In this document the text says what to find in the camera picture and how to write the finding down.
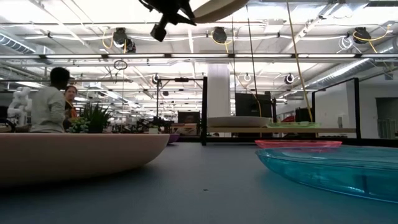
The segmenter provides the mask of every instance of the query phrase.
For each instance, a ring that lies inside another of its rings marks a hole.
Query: beige bowl
[[[0,187],[134,169],[168,141],[168,134],[0,134]]]

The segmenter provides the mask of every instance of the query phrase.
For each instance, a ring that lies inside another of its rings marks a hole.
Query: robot
[[[17,126],[24,126],[26,124],[27,113],[32,110],[32,100],[29,99],[30,88],[18,87],[14,92],[12,102],[8,107],[8,117],[17,117]]]

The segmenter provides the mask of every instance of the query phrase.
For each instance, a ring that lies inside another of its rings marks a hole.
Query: table surface
[[[398,223],[398,205],[296,184],[254,145],[176,143],[145,167],[0,193],[0,223]]]

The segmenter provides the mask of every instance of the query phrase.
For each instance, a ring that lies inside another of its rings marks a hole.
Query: translucent blue tray
[[[319,189],[398,203],[398,149],[278,148],[256,152],[281,176]]]

